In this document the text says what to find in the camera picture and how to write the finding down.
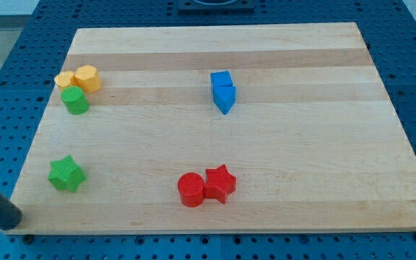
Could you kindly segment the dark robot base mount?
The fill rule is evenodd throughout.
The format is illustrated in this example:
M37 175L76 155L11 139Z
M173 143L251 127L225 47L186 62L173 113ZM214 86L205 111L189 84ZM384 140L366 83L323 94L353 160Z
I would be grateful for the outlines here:
M255 0L177 0L179 12L253 11Z

